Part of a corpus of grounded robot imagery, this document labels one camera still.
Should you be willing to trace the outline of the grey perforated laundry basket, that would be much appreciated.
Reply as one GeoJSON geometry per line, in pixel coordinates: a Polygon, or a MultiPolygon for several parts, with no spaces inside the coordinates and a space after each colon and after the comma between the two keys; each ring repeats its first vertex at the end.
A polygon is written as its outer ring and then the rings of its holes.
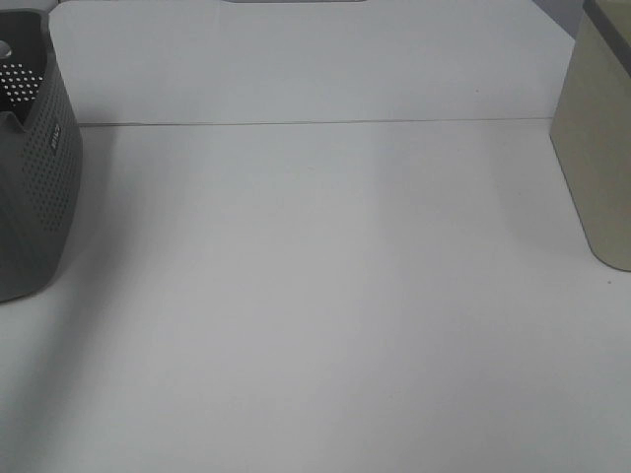
{"type": "Polygon", "coordinates": [[[53,278],[73,222],[83,141],[47,13],[1,13],[1,300],[53,278]]]}

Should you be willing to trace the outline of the beige plastic bin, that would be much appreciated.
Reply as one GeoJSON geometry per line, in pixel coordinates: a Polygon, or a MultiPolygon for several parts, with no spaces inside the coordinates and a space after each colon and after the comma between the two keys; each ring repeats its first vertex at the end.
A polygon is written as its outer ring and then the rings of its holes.
{"type": "Polygon", "coordinates": [[[550,139],[588,246],[630,268],[630,4],[587,1],[550,139]]]}

